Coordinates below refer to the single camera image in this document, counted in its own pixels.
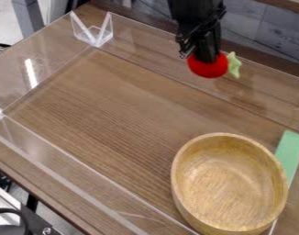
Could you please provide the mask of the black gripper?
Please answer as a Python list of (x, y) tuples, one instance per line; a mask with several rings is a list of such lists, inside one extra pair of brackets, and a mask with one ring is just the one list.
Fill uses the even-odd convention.
[(223, 0), (169, 0), (173, 19), (178, 23), (175, 41), (181, 55), (207, 63), (221, 53), (221, 19), (227, 13)]

